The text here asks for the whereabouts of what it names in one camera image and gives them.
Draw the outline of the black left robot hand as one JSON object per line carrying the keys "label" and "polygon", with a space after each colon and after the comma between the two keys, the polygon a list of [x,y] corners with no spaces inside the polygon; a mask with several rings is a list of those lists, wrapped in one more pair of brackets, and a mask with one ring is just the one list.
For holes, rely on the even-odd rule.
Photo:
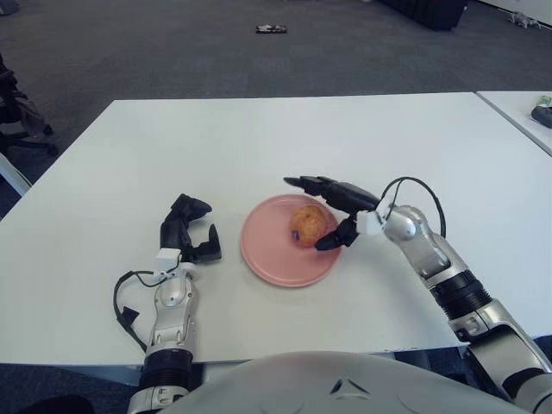
{"label": "black left robot hand", "polygon": [[160,248],[177,249],[182,262],[206,263],[222,258],[222,251],[216,226],[209,228],[209,240],[194,246],[188,233],[190,224],[212,212],[204,201],[180,194],[171,206],[164,222],[160,225]]}

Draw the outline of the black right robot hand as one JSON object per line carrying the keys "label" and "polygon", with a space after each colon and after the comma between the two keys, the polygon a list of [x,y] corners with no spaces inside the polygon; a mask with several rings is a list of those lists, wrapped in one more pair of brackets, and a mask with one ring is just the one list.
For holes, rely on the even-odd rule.
{"label": "black right robot hand", "polygon": [[314,247],[318,251],[349,247],[359,235],[356,228],[357,213],[374,211],[380,202],[376,196],[360,187],[322,176],[284,177],[284,181],[303,189],[306,194],[322,197],[330,207],[348,214],[335,230],[317,240]]}

